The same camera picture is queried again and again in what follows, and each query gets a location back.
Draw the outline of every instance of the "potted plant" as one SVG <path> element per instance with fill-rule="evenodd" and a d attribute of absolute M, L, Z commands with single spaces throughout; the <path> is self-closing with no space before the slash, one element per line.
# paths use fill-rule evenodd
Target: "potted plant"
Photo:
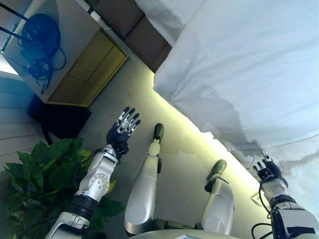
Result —
<path fill-rule="evenodd" d="M 93 159 L 89 151 L 81 149 L 82 144 L 82 138 L 58 140 L 49 147 L 39 142 L 31 154 L 18 152 L 22 164 L 6 164 L 12 189 L 5 211 L 17 224 L 16 235 L 42 239 L 64 211 Z M 124 207 L 104 196 L 88 230 L 105 232 L 107 217 L 117 215 Z"/>

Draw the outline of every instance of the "wall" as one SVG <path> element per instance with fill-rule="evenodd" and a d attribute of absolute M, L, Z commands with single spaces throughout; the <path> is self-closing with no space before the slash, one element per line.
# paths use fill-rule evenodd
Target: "wall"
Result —
<path fill-rule="evenodd" d="M 26 114 L 32 97 L 25 82 L 0 77 L 0 171 L 6 162 L 19 162 L 17 151 L 31 152 L 45 141 L 41 126 Z"/>

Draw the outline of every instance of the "silver robot leg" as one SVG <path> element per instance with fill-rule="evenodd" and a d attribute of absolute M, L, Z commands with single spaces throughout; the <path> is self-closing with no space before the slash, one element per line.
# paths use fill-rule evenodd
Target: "silver robot leg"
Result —
<path fill-rule="evenodd" d="M 197 228 L 230 235 L 234 215 L 234 199 L 228 182 L 221 177 L 226 165 L 226 161 L 219 160 L 207 177 L 209 180 L 205 189 L 210 192 L 210 195 L 202 211 Z"/>
<path fill-rule="evenodd" d="M 152 230 L 163 125 L 157 124 L 146 160 L 136 178 L 125 208 L 124 227 L 137 235 Z"/>

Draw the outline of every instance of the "white blanket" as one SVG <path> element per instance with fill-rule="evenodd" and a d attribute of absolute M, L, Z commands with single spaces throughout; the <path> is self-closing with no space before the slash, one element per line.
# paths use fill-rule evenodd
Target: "white blanket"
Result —
<path fill-rule="evenodd" d="M 317 10 L 317 0 L 207 0 L 156 72 L 154 90 L 230 151 L 314 136 Z"/>
<path fill-rule="evenodd" d="M 150 23 L 174 46 L 187 21 L 206 0 L 135 0 Z"/>

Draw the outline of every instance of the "robotic arm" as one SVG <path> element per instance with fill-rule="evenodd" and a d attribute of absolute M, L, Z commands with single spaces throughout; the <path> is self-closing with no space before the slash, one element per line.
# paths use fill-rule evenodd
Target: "robotic arm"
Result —
<path fill-rule="evenodd" d="M 301 239 L 306 235 L 310 235 L 308 238 L 315 235 L 318 237 L 319 225 L 314 215 L 298 205 L 290 196 L 288 183 L 282 177 L 280 169 L 265 150 L 262 154 L 265 166 L 258 163 L 260 169 L 256 166 L 254 168 L 261 178 L 260 190 L 263 189 L 271 208 L 269 213 L 273 237 L 275 239 Z"/>
<path fill-rule="evenodd" d="M 73 200 L 62 212 L 45 239 L 80 239 L 89 227 L 94 208 L 108 192 L 110 176 L 122 154 L 129 149 L 127 140 L 133 134 L 140 120 L 135 109 L 126 107 L 106 136 L 107 146 L 98 152 L 88 169 L 87 175 L 80 183 Z"/>

